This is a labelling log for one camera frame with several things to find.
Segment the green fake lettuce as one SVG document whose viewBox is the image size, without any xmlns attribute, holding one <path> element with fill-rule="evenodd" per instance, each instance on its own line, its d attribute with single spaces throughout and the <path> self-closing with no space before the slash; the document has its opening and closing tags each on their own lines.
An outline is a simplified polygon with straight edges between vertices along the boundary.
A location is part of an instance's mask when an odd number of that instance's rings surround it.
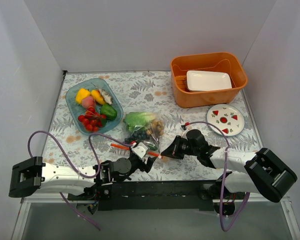
<svg viewBox="0 0 300 240">
<path fill-rule="evenodd" d="M 129 112 L 125 115 L 123 122 L 126 130 L 132 133 L 137 130 L 145 131 L 156 117 L 156 114 L 153 112 Z"/>
</svg>

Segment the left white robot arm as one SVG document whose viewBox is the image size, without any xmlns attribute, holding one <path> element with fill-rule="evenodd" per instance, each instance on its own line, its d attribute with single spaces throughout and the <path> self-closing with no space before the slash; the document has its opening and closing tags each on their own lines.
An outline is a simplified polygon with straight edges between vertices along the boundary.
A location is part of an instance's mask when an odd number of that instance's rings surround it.
<svg viewBox="0 0 300 240">
<path fill-rule="evenodd" d="M 35 156 L 12 167 L 8 196 L 25 198 L 34 193 L 63 193 L 91 200 L 101 193 L 103 186 L 130 180 L 130 175 L 137 170 L 149 173 L 156 159 L 155 156 L 140 159 L 131 152 L 128 158 L 81 167 L 76 172 L 70 166 L 43 162 L 41 156 Z"/>
</svg>

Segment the green fake cucumber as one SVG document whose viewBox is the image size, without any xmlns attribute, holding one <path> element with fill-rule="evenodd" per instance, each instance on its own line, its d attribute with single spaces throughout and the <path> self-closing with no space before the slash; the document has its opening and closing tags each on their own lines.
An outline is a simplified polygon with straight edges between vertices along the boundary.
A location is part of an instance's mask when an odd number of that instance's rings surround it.
<svg viewBox="0 0 300 240">
<path fill-rule="evenodd" d="M 158 150 L 158 147 L 152 143 L 152 142 L 149 142 L 149 141 L 142 141 L 142 143 L 150 150 L 150 151 L 157 151 Z"/>
</svg>

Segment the brown fake nuts cluster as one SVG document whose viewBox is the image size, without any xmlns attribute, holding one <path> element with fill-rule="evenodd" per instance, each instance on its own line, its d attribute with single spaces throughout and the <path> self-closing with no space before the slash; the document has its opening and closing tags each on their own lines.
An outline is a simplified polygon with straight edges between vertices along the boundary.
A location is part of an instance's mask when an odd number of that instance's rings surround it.
<svg viewBox="0 0 300 240">
<path fill-rule="evenodd" d="M 153 120 L 148 124 L 146 133 L 152 137 L 160 137 L 164 134 L 164 125 L 160 120 Z"/>
</svg>

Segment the dark fake blueberries bunch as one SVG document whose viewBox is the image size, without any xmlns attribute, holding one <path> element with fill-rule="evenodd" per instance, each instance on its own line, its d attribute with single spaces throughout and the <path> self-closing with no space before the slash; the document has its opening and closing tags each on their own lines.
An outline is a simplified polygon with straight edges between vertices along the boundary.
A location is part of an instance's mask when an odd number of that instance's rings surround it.
<svg viewBox="0 0 300 240">
<path fill-rule="evenodd" d="M 148 141 L 150 140 L 150 136 L 147 134 L 146 131 L 138 130 L 134 131 L 128 137 L 124 139 L 126 144 L 130 144 L 131 142 L 141 142 L 141 141 Z"/>
</svg>

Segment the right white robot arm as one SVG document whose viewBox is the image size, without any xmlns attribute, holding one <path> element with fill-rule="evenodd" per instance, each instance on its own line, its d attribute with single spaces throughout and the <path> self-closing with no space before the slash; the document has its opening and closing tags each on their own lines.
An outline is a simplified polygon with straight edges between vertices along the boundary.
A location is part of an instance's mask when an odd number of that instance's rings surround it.
<svg viewBox="0 0 300 240">
<path fill-rule="evenodd" d="M 256 193 L 278 203 L 298 180 L 297 175 L 268 148 L 257 152 L 239 152 L 208 144 L 198 129 L 176 136 L 162 156 L 181 160 L 194 156 L 205 167 L 226 168 L 217 181 L 216 192 L 222 199 L 233 193 Z"/>
</svg>

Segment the clear zip top bag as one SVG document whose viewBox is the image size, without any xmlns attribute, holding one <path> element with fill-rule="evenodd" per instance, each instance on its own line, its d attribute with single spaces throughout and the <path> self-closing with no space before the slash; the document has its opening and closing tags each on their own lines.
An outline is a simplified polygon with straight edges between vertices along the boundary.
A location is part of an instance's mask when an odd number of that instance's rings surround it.
<svg viewBox="0 0 300 240">
<path fill-rule="evenodd" d="M 159 113 L 129 112 L 123 119 L 125 144 L 143 143 L 150 155 L 160 157 L 160 139 L 165 133 L 165 123 Z"/>
</svg>

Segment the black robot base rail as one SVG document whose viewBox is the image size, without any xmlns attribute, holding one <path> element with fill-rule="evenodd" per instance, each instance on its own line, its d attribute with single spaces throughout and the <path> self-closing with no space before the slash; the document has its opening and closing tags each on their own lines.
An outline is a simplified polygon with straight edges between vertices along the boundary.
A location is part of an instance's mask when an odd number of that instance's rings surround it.
<svg viewBox="0 0 300 240">
<path fill-rule="evenodd" d="M 217 211 L 218 180 L 124 181 L 86 187 L 69 201 L 91 203 L 90 213 L 113 210 L 197 209 Z"/>
</svg>

